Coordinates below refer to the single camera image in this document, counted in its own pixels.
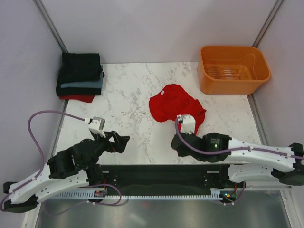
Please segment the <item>bright red t shirt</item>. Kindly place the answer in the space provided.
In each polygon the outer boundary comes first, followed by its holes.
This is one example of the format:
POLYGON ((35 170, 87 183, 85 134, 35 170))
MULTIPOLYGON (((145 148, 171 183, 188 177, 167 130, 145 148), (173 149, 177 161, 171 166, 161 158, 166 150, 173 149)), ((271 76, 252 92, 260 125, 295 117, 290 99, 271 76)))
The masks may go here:
POLYGON ((195 119, 195 134, 205 120, 206 110, 198 99, 190 96, 180 85, 166 85, 149 100, 149 109, 154 120, 175 121, 178 115, 189 114, 195 119))

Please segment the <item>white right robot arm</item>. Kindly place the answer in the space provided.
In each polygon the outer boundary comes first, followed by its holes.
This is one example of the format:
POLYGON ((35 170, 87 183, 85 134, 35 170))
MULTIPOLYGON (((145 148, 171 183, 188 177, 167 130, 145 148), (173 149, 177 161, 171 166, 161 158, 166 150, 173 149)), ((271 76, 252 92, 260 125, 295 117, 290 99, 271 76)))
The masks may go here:
POLYGON ((277 179, 281 184, 304 184, 304 150, 300 143, 287 147, 270 147, 237 140, 228 135, 208 133, 199 138, 194 134, 177 133, 171 147, 179 157, 191 156, 201 162, 228 164, 218 174, 218 183, 277 179))

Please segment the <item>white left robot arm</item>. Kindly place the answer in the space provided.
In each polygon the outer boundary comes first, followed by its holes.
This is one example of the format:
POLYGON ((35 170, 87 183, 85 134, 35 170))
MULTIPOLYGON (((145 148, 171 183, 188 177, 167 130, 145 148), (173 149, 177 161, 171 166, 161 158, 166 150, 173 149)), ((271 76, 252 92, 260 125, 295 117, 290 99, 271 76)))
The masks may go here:
POLYGON ((107 186, 98 160, 104 152, 123 153, 129 140, 129 136, 111 131, 105 136, 94 134, 92 139, 83 139, 58 152, 42 169, 26 179, 4 183, 5 197, 0 203, 0 210, 24 213, 68 190, 107 186))

